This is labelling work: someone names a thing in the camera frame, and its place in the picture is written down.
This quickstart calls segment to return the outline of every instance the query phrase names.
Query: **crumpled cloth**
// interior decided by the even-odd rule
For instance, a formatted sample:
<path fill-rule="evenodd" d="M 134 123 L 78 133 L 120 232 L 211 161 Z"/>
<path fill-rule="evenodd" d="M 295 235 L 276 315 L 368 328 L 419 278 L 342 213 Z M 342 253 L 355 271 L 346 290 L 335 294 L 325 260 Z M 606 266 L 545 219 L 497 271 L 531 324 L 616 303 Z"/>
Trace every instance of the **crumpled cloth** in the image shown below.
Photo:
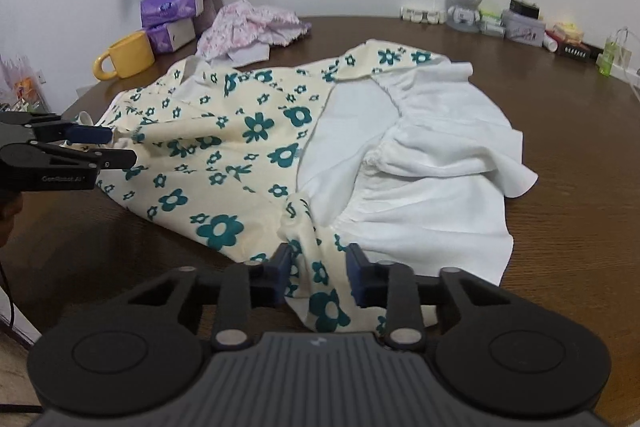
<path fill-rule="evenodd" d="M 247 0 L 239 0 L 218 12 L 211 28 L 200 37 L 196 55 L 207 62 L 233 59 L 238 50 L 259 43 L 263 44 L 260 46 L 263 53 L 265 44 L 287 46 L 305 35 L 310 28 L 310 23 L 302 22 L 290 10 L 273 6 L 254 7 Z"/>

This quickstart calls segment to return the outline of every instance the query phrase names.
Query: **black circular joint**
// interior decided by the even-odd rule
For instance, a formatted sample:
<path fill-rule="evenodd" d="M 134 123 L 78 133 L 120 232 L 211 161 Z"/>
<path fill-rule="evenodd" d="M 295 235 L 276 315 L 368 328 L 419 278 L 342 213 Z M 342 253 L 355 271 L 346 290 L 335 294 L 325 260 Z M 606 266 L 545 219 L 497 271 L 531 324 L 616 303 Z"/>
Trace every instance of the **black circular joint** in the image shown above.
<path fill-rule="evenodd" d="M 476 308 L 443 336 L 435 362 L 463 401 L 519 419 L 590 409 L 610 371 L 591 331 L 532 305 Z"/>
<path fill-rule="evenodd" d="M 116 375 L 136 367 L 147 351 L 145 339 L 139 335 L 128 331 L 101 331 L 78 342 L 73 357 L 80 367 L 91 373 Z"/>
<path fill-rule="evenodd" d="M 88 417 L 153 409 L 183 393 L 203 362 L 199 340 L 150 307 L 112 306 L 62 322 L 31 348 L 46 407 Z"/>

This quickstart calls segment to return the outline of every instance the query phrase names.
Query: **dark brown tabletop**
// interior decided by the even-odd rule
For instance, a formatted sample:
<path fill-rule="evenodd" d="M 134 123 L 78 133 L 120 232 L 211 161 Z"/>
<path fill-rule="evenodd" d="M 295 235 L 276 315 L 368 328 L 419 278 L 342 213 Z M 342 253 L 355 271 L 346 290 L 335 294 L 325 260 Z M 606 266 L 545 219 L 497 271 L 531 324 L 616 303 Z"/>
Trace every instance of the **dark brown tabletop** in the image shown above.
<path fill-rule="evenodd" d="M 597 412 L 615 426 L 639 419 L 640 103 L 630 87 L 600 76 L 592 64 L 444 26 L 309 20 L 311 36 L 272 49 L 268 65 L 334 57 L 367 39 L 473 64 L 471 82 L 523 131 L 524 162 L 540 176 L 527 194 L 506 202 L 515 245 L 502 285 L 601 336 L 612 373 Z M 151 83 L 193 51 L 188 46 L 136 77 L 98 84 L 67 115 L 87 110 L 97 119 L 117 92 Z M 25 203 L 0 256 L 18 305 L 42 331 L 167 269 L 229 263 L 99 190 L 27 194 Z M 302 329 L 287 310 L 256 311 L 255 317 L 259 330 Z"/>

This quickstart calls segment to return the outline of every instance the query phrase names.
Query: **small black box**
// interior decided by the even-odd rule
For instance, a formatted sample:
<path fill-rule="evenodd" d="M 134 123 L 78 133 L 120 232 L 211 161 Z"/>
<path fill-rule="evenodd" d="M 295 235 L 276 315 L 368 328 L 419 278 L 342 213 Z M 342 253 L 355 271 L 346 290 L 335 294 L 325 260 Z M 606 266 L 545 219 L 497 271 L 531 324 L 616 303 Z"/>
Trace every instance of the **small black box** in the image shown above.
<path fill-rule="evenodd" d="M 525 17 L 531 17 L 532 19 L 537 19 L 540 15 L 540 8 L 538 8 L 535 4 L 528 4 L 524 1 L 518 0 L 511 0 L 511 4 L 509 4 L 509 10 L 514 13 L 524 15 Z"/>

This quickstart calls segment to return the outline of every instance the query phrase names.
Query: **white logo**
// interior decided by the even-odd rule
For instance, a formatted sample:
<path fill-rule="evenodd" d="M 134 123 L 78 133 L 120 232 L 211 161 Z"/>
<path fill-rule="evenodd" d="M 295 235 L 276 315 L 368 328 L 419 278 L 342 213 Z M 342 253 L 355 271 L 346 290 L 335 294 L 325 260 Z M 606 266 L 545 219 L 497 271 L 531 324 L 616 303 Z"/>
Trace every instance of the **white logo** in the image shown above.
<path fill-rule="evenodd" d="M 328 341 L 324 337 L 318 337 L 315 340 L 309 341 L 312 346 L 320 347 L 322 344 L 326 344 Z"/>

